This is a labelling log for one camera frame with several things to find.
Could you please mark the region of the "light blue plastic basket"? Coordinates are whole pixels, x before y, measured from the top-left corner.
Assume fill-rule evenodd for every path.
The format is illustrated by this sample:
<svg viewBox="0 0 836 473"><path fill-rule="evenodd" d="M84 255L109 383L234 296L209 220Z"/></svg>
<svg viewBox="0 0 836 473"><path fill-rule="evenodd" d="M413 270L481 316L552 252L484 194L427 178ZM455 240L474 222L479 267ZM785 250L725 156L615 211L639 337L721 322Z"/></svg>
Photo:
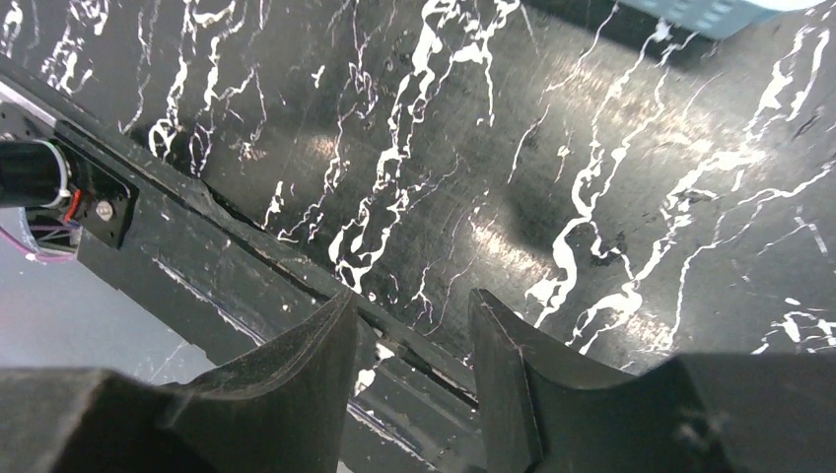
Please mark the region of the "light blue plastic basket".
<svg viewBox="0 0 836 473"><path fill-rule="evenodd" d="M804 11L822 0L624 0L627 6L709 39L729 38L772 18Z"/></svg>

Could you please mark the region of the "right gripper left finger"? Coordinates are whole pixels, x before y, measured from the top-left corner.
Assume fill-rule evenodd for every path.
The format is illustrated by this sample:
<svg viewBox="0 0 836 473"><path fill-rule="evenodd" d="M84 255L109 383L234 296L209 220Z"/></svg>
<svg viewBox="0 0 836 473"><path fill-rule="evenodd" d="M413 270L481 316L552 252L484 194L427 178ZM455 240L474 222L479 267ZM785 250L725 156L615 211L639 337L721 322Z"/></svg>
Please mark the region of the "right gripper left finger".
<svg viewBox="0 0 836 473"><path fill-rule="evenodd" d="M4 369L5 472L333 472L358 324L342 292L187 384L105 369Z"/></svg>

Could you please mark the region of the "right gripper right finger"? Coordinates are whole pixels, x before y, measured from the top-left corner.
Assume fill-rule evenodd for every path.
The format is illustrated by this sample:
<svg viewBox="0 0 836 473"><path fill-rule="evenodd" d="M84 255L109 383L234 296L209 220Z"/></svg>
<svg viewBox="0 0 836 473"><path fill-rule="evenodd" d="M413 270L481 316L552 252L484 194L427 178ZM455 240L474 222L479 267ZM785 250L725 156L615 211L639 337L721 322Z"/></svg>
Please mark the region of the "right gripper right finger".
<svg viewBox="0 0 836 473"><path fill-rule="evenodd" d="M683 354L641 375L470 293L491 472L831 472L831 354Z"/></svg>

